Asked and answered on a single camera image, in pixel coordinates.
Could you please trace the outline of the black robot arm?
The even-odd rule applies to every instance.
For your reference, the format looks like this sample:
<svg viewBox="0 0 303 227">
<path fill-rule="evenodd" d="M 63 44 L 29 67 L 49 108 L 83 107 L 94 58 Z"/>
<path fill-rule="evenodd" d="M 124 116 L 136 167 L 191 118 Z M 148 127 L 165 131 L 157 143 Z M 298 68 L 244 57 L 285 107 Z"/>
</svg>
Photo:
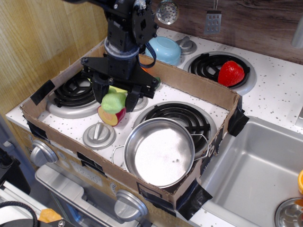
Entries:
<svg viewBox="0 0 303 227">
<path fill-rule="evenodd" d="M 125 107 L 132 112 L 139 98 L 153 98 L 159 81 L 145 69 L 156 63 L 149 41 L 157 36 L 150 0 L 92 0 L 107 19 L 105 57 L 83 57 L 83 74 L 92 77 L 95 100 L 101 103 L 110 86 L 127 91 Z"/>
</svg>

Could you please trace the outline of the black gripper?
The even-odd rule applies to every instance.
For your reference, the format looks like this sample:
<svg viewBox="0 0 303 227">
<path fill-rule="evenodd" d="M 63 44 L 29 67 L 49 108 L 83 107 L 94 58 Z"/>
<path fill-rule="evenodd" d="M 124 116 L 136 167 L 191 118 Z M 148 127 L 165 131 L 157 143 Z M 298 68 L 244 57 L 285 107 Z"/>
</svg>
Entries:
<svg viewBox="0 0 303 227">
<path fill-rule="evenodd" d="M 100 104 L 109 91 L 110 81 L 113 79 L 115 87 L 128 92 L 125 107 L 132 112 L 139 98 L 143 96 L 153 98 L 158 81 L 142 69 L 139 63 L 139 48 L 132 48 L 128 52 L 119 51 L 103 44 L 104 53 L 100 57 L 85 56 L 81 59 L 83 73 L 91 74 L 92 90 L 95 100 Z"/>
</svg>

